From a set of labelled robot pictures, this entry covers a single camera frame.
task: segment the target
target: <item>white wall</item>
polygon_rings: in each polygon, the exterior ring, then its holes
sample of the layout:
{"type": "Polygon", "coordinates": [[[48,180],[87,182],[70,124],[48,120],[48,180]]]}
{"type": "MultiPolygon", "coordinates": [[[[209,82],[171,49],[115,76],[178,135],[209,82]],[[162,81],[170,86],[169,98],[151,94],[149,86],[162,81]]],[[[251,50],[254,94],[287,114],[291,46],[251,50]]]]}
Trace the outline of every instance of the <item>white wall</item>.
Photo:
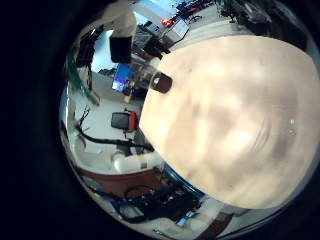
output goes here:
{"type": "Polygon", "coordinates": [[[94,44],[94,55],[92,60],[91,69],[94,72],[99,72],[101,69],[111,69],[116,66],[116,63],[111,61],[111,53],[109,46],[109,37],[111,31],[103,32],[99,39],[94,44]]]}

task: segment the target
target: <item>computer monitor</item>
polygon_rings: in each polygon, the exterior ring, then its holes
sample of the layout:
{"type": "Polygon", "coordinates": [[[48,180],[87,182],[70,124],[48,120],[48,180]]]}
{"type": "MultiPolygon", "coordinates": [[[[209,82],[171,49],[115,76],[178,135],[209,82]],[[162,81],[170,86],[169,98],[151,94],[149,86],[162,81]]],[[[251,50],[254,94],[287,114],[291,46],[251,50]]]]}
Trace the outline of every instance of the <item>computer monitor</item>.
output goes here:
{"type": "Polygon", "coordinates": [[[122,92],[126,81],[132,79],[133,70],[128,64],[119,63],[113,77],[112,89],[122,92]]]}

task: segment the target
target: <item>desk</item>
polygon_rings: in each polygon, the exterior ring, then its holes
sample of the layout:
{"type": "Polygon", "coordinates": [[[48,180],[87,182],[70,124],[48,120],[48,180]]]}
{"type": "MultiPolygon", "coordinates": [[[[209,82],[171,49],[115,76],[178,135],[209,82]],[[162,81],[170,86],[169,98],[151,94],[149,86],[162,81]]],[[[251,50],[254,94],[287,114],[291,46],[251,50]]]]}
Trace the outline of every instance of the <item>desk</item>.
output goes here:
{"type": "Polygon", "coordinates": [[[319,143],[312,59],[279,40],[229,36],[178,49],[158,69],[173,85],[149,90],[139,126],[167,163],[227,204],[283,203],[319,143]]]}

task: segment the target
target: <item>office chair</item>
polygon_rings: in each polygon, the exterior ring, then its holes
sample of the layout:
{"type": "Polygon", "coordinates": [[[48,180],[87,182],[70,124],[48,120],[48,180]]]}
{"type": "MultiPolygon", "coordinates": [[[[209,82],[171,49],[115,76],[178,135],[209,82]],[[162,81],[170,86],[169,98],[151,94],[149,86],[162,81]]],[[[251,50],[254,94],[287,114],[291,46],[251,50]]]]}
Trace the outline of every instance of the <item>office chair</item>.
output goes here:
{"type": "Polygon", "coordinates": [[[111,127],[122,129],[124,134],[137,129],[137,113],[124,109],[124,112],[114,112],[111,118],[111,127]]]}

